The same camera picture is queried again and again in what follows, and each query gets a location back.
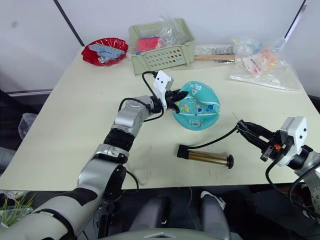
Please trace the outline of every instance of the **table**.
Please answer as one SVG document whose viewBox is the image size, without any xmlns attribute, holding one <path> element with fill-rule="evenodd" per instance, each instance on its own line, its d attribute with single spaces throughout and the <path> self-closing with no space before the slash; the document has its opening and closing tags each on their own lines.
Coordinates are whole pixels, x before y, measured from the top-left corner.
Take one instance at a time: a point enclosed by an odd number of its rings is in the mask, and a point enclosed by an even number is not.
<svg viewBox="0 0 320 240">
<path fill-rule="evenodd" d="M 221 103 L 219 120 L 210 128 L 191 131 L 176 122 L 170 111 L 143 124 L 130 151 L 126 168 L 141 188 L 265 184 L 271 163 L 260 160 L 260 150 L 239 133 L 202 148 L 204 152 L 232 154 L 234 166 L 177 158 L 179 144 L 199 145 L 231 130 L 244 119 L 278 130 L 287 117 L 305 116 L 306 144 L 320 151 L 320 115 L 304 90 L 286 91 L 229 79 L 232 64 L 193 70 L 171 70 L 172 89 L 196 80 L 209 85 Z M 126 97 L 150 95 L 141 76 L 134 75 L 129 59 L 110 67 L 82 61 L 81 51 L 50 94 L 12 162 L 0 177 L 2 190 L 69 191 L 77 186 L 80 171 L 103 142 Z M 275 183 L 293 182 L 288 167 L 276 166 Z M 135 183 L 126 176 L 123 189 Z"/>
</svg>

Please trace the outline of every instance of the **red plastic bowl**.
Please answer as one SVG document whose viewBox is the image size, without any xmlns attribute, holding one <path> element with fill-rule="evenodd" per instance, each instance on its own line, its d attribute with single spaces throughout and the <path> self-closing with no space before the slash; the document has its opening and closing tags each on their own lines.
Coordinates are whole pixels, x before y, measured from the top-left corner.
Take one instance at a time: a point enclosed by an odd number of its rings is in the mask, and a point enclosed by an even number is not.
<svg viewBox="0 0 320 240">
<path fill-rule="evenodd" d="M 85 48 L 81 54 L 83 55 L 84 61 L 91 63 L 93 65 L 96 65 L 96 66 L 111 66 L 113 64 L 117 64 L 118 62 L 120 62 L 122 59 L 125 58 L 126 54 L 121 54 L 117 59 L 112 59 L 107 62 L 101 63 L 98 60 L 99 56 L 97 55 L 97 53 L 95 51 L 92 51 L 89 49 L 89 46 L 92 44 L 103 44 L 106 46 L 113 47 L 115 49 L 120 49 L 120 50 L 124 51 L 125 53 L 128 50 L 128 45 L 126 44 L 126 41 L 121 40 L 119 38 L 109 37 L 109 38 L 102 38 L 102 39 L 93 41 L 89 45 L 85 46 Z"/>
</svg>

